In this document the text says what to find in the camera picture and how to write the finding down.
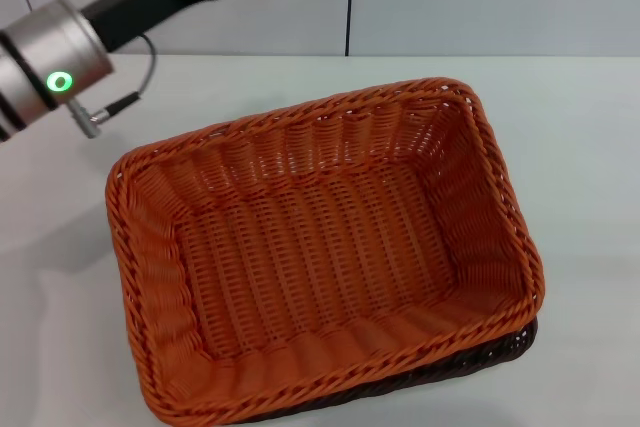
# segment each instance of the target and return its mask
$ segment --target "white tabletop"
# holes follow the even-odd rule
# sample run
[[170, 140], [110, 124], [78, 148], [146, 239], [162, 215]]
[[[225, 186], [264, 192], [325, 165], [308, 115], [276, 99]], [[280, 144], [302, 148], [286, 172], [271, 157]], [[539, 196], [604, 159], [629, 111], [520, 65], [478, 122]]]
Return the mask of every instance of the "white tabletop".
[[[137, 87], [144, 56], [83, 96]], [[289, 427], [640, 425], [640, 59], [165, 56], [138, 105], [86, 140], [59, 109], [0, 147], [0, 425], [152, 426], [106, 222], [111, 165], [141, 144], [427, 76], [485, 104], [545, 264], [539, 335], [471, 377], [272, 421]]]

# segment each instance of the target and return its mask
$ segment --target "orange wicker basket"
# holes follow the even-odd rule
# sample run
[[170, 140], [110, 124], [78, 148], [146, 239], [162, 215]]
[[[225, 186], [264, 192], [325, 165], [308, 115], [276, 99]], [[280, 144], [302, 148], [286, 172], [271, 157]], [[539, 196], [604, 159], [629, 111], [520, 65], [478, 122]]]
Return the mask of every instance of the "orange wicker basket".
[[542, 266], [480, 101], [401, 82], [214, 125], [114, 166], [146, 402], [232, 423], [516, 332]]

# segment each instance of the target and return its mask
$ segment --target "silver cylindrical joint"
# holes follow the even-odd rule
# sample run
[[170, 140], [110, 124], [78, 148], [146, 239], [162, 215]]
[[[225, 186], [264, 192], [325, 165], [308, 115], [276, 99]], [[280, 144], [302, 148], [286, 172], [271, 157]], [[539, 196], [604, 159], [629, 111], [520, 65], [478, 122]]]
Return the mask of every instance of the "silver cylindrical joint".
[[[29, 125], [113, 71], [98, 35], [67, 0], [55, 0], [0, 34], [0, 107]], [[0, 127], [7, 121], [0, 115]]]

